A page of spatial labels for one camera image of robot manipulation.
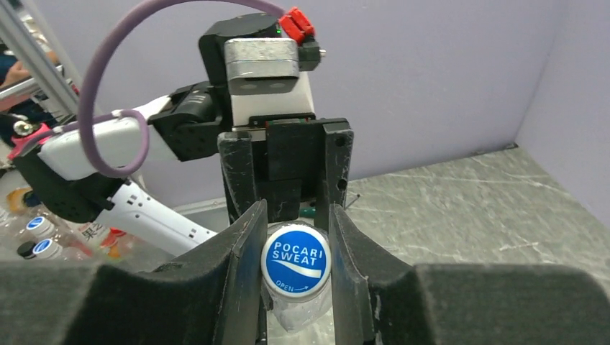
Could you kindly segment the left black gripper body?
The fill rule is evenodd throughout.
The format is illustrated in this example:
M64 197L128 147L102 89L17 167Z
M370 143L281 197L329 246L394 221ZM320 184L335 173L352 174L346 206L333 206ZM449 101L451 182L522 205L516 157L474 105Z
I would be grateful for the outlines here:
M248 126L264 134L252 145L256 186L267 201L269 222L297 219L301 204L317 198L320 124L313 113L250 117Z

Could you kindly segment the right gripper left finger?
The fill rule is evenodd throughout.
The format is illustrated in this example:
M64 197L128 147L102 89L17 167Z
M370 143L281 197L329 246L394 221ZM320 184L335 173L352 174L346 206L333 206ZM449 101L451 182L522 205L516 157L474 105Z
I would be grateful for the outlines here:
M267 204L153 272L95 261L1 263L3 344L264 344Z

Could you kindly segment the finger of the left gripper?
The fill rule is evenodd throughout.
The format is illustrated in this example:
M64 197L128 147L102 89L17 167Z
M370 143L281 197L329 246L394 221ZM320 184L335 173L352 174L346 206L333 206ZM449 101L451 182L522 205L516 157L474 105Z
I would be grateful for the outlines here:
M223 132L217 138L229 222L259 200L249 132Z
M329 209L345 205L354 134L348 121L322 125L321 170L317 178L314 225L329 231Z

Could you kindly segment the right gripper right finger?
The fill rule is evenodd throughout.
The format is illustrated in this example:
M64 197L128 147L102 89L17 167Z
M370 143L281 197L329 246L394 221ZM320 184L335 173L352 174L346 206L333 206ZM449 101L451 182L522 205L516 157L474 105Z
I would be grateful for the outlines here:
M560 264L409 265L329 210L337 344L607 344L609 298Z

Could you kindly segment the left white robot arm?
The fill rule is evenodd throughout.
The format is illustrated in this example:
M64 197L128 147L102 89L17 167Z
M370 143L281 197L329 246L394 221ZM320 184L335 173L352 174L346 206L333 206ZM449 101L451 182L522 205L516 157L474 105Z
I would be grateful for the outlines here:
M316 207L315 226L346 198L353 132L346 119L315 114L309 72L325 52L314 25L292 8L215 23L199 40L208 80L136 109L94 120L104 162L189 162L218 155L230 221L265 201L271 223ZM74 223L128 231L174 255L212 231L155 200L130 176L107 177L89 161L76 123L53 129L16 126L12 161L53 213Z

